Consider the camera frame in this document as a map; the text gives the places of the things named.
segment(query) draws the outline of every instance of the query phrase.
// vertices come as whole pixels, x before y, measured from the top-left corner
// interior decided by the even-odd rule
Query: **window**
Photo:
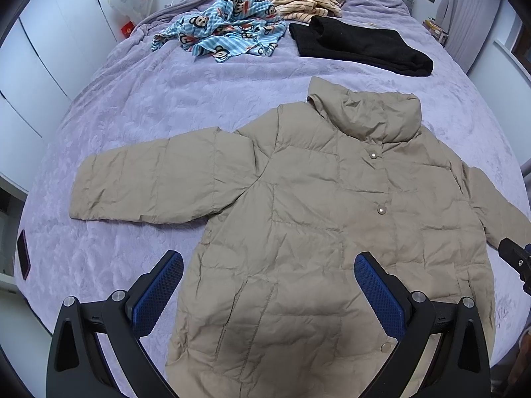
[[[531,75],[531,32],[529,29],[522,27],[512,53]]]

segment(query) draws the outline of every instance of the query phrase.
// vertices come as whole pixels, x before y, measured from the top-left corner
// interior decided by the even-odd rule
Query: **jacket sleeve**
[[[234,202],[267,160],[249,137],[219,128],[91,155],[78,170],[70,216],[184,223]]]
[[[447,145],[440,142],[450,160],[452,172],[461,191],[485,229],[490,245],[496,249],[506,237],[520,247],[531,242],[531,222],[516,206],[496,190],[494,184],[477,167],[469,167]]]

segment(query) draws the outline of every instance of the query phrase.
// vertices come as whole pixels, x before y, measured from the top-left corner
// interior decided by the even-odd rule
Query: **blue pajamas with monkey print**
[[[157,33],[151,50],[177,39],[185,51],[212,54],[217,62],[243,53],[269,57],[285,31],[286,23],[268,0],[217,0]]]

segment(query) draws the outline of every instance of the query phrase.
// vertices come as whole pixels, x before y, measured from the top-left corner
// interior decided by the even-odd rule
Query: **pearl button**
[[[383,353],[388,353],[391,351],[391,348],[392,348],[392,344],[391,343],[383,343],[380,350],[383,352]]]

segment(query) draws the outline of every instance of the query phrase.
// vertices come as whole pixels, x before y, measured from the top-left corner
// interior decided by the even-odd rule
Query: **silver screw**
[[[413,292],[411,297],[415,302],[424,302],[426,300],[426,295],[422,292]]]
[[[63,301],[63,305],[65,307],[70,307],[70,305],[72,305],[74,302],[75,302],[75,298],[73,296],[68,296]]]
[[[125,297],[125,292],[123,290],[117,290],[116,292],[113,293],[113,295],[111,296],[111,298],[113,299],[113,301],[115,302],[120,302],[122,299],[124,299]]]
[[[474,300],[472,298],[463,298],[463,305],[467,308],[472,308],[474,306]]]

